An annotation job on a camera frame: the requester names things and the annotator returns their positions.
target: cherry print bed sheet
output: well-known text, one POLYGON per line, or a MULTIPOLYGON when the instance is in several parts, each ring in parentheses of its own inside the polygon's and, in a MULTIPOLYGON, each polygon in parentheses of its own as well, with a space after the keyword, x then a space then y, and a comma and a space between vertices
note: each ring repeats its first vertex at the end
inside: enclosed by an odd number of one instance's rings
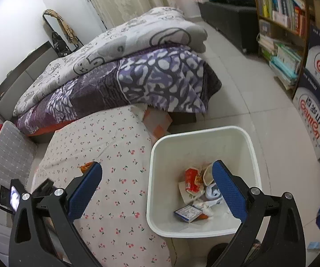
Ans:
POLYGON ((102 165, 103 177, 82 218, 80 236, 104 267, 170 267, 168 247, 146 222, 152 143, 135 106, 97 112, 53 136, 35 174, 33 189, 46 178, 65 188, 80 166, 102 165))

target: metal screw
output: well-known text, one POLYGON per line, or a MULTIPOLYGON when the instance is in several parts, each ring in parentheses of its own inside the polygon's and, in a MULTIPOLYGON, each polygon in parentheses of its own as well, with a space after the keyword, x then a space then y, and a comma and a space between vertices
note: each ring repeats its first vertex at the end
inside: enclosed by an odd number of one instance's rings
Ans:
POLYGON ((63 194, 63 189, 57 189, 54 194, 55 196, 61 196, 63 194))
POLYGON ((259 190, 258 188, 255 188, 255 187, 254 187, 254 188, 251 188, 250 191, 251 191, 251 193, 252 193, 253 195, 256 195, 256 196, 260 194, 260 190, 259 190))
POLYGON ((26 194, 24 194, 23 196, 22 196, 22 199, 24 200, 24 201, 26 201, 27 199, 29 199, 30 198, 30 194, 28 194, 28 193, 26 193, 26 194))
POLYGON ((290 193, 290 192, 286 192, 285 193, 285 197, 286 197, 286 199, 292 199, 294 196, 290 193))

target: black sofa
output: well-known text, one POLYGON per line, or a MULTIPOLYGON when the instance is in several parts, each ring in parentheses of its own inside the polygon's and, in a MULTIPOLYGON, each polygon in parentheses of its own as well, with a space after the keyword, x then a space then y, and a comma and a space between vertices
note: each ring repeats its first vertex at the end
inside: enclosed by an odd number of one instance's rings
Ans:
POLYGON ((222 3, 198 4, 204 21, 221 31, 243 53, 257 53, 257 9, 222 3))

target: blue gripper pad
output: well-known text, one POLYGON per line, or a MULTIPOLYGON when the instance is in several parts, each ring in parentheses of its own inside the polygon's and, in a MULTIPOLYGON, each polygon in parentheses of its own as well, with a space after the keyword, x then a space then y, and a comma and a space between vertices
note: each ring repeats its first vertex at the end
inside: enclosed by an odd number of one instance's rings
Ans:
POLYGON ((99 163, 90 166, 90 169, 84 174, 82 182, 74 191, 69 199, 69 220, 73 222, 81 218, 88 203, 90 202, 95 190, 102 180, 102 167, 99 163))
POLYGON ((247 201, 219 161, 213 163, 212 175, 233 216, 244 223, 248 215, 247 201))

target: white trash bin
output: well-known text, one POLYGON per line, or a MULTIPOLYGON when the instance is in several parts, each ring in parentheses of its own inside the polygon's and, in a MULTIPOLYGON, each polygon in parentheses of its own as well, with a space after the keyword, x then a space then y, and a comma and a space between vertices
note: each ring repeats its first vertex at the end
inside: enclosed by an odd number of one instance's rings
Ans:
POLYGON ((249 187, 261 189, 257 158, 245 130, 226 126, 172 134, 154 145, 150 160, 146 219, 158 235, 173 238, 204 238, 234 234, 241 221, 234 218, 224 201, 212 208, 215 216, 187 223, 174 215, 185 206, 178 182, 189 167, 221 159, 230 172, 240 176, 249 187))

